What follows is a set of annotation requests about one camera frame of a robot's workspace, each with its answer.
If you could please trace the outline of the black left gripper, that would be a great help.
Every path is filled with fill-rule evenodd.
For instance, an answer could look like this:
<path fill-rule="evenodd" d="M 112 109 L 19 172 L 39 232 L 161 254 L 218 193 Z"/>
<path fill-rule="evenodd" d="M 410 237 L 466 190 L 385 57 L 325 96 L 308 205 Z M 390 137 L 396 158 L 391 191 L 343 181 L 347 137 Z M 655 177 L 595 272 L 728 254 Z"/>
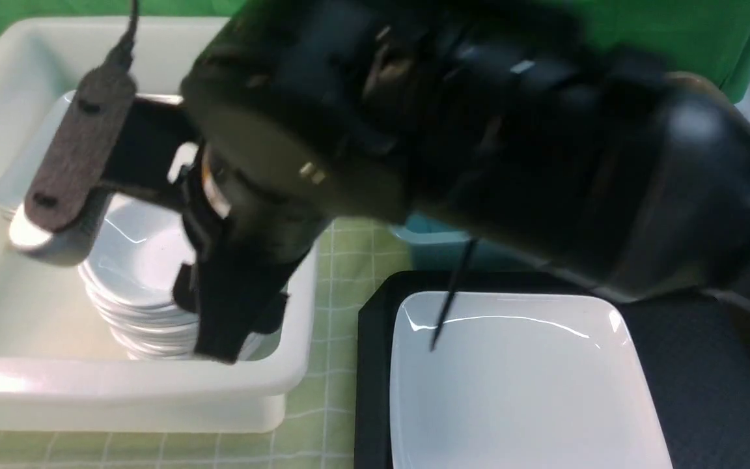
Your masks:
<path fill-rule="evenodd" d="M 181 217 L 195 261 L 180 267 L 173 299 L 199 317 L 196 356 L 235 363 L 249 335 L 282 326 L 283 289 L 329 217 L 262 189 L 178 104 L 136 98 L 107 172 L 117 192 Z"/>

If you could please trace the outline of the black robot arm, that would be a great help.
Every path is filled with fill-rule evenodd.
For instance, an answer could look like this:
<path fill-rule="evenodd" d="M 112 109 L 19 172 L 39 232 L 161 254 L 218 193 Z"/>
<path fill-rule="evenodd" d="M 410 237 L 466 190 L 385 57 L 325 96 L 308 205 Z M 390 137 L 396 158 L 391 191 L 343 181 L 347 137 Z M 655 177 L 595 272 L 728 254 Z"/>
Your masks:
<path fill-rule="evenodd" d="M 101 184 L 179 211 L 197 352 L 233 362 L 333 219 L 414 213 L 614 301 L 750 312 L 750 123 L 558 8 L 249 1 Z"/>

